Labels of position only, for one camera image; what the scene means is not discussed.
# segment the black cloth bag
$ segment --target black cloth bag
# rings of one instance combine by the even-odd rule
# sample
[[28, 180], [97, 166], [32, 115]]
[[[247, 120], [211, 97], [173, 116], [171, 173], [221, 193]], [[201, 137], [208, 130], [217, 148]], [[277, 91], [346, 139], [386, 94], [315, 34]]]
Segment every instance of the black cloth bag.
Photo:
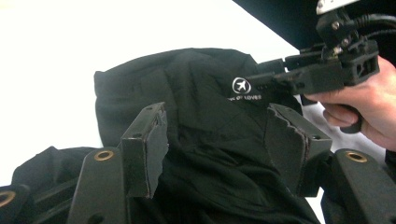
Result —
[[[132, 200], [134, 223], [318, 223], [306, 200], [284, 185], [263, 140], [269, 103], [301, 112], [300, 105], [286, 93], [251, 87], [243, 77], [257, 74], [256, 65], [232, 49], [179, 49], [96, 72], [105, 147], [118, 145], [142, 108], [165, 102], [169, 152], [154, 199]], [[19, 167], [13, 184], [35, 193], [52, 188], [78, 176], [90, 150], [50, 148], [41, 164], [32, 165], [37, 155]], [[43, 164], [56, 172], [43, 172]]]

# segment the airplane logo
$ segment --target airplane logo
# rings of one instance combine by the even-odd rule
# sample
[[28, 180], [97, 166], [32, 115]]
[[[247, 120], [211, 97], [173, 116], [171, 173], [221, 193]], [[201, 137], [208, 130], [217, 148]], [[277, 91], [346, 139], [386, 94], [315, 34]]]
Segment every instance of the airplane logo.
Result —
[[233, 91], [235, 93], [248, 94], [251, 91], [250, 83], [242, 77], [236, 77], [233, 80]]

